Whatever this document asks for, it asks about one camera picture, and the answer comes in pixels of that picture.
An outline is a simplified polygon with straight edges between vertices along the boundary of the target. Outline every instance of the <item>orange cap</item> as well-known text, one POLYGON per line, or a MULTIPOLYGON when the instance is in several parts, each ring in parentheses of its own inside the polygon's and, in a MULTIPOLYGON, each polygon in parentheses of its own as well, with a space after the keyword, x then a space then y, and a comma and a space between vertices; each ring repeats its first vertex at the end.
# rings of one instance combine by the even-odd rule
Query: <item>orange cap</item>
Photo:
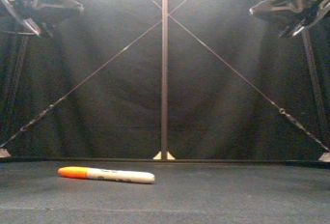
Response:
POLYGON ((87 179, 89 167, 69 166, 58 169, 58 173, 67 178, 87 179))

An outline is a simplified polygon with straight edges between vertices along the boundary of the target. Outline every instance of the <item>marker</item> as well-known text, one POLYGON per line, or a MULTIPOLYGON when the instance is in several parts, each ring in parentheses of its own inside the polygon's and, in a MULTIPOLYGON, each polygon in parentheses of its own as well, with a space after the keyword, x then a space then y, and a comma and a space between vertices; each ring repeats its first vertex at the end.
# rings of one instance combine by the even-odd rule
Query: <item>marker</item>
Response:
POLYGON ((155 175, 151 173, 106 170, 90 167, 63 167, 58 169, 58 173, 66 178, 85 180, 139 183, 153 183, 155 181, 155 175))

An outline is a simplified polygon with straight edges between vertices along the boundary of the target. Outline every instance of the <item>metal pole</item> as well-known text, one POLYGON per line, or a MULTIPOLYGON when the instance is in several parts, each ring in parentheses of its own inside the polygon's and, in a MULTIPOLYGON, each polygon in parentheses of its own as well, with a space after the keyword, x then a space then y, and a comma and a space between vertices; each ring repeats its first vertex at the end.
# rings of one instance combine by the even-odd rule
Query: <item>metal pole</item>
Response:
POLYGON ((168 160, 168 1, 164 0, 162 160, 168 160))
POLYGON ((328 129, 329 125, 325 114, 325 105, 324 105, 322 92, 320 87, 320 79, 317 74, 317 66, 316 66, 316 60, 314 60, 313 48, 312 48, 312 36, 309 30, 302 32, 302 36, 304 36, 305 51, 306 51, 308 64, 309 64, 310 76, 312 76, 312 89, 314 95, 317 118, 320 123, 321 139, 327 141, 329 145, 329 137, 330 137, 329 129, 328 129))

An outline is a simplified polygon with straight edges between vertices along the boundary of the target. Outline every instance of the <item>dark gray mat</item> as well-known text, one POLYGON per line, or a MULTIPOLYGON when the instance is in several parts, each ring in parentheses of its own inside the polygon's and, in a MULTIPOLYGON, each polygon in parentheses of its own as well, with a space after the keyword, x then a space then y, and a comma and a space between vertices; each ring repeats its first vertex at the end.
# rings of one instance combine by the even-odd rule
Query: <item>dark gray mat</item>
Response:
POLYGON ((105 161, 0 164, 0 223, 330 223, 328 169, 105 161), (63 166, 146 171, 155 184, 66 179, 63 166))

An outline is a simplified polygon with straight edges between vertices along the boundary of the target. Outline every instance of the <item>black backdrop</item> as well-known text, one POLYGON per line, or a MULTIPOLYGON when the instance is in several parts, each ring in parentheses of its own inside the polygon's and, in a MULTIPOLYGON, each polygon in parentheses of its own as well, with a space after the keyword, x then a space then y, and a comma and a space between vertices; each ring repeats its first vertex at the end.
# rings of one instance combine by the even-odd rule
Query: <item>black backdrop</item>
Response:
MULTIPOLYGON (((29 41, 15 111, 11 117, 3 112, 3 140, 111 61, 9 149, 14 155, 153 158, 162 149, 162 0, 154 0, 158 5, 151 0, 78 1, 83 15, 57 27, 51 40, 29 41)), ((170 12, 185 2, 168 1, 170 12)), ((249 15, 260 1, 188 0, 172 16, 320 136, 302 38, 280 39, 277 29, 249 15)), ((320 146, 177 21, 169 19, 168 30, 172 154, 318 159, 320 146)), ((313 43, 329 107, 327 24, 313 29, 313 43)), ((2 36, 3 99, 19 43, 2 36)), ((9 105, 5 100, 3 110, 9 105)))

